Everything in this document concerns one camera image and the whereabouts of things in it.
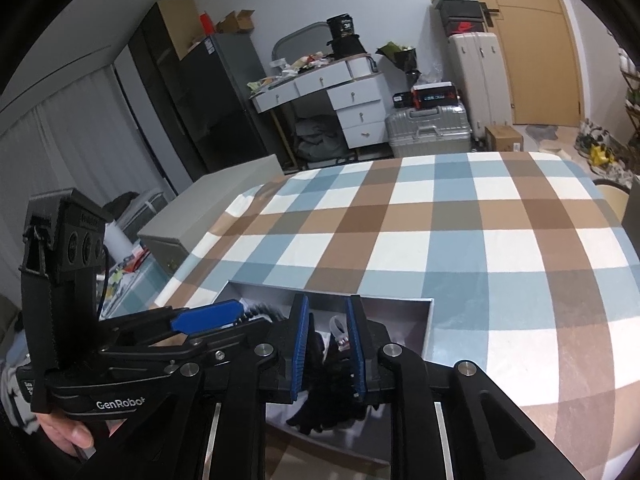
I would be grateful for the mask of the left hand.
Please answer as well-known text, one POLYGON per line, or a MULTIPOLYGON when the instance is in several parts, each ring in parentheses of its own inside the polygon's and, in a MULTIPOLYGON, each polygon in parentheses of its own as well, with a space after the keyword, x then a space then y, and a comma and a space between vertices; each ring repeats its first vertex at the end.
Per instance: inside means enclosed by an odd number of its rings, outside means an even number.
POLYGON ((82 422, 69 419, 60 411, 36 413, 36 419, 49 440, 67 455, 86 457, 96 449, 91 432, 82 422))

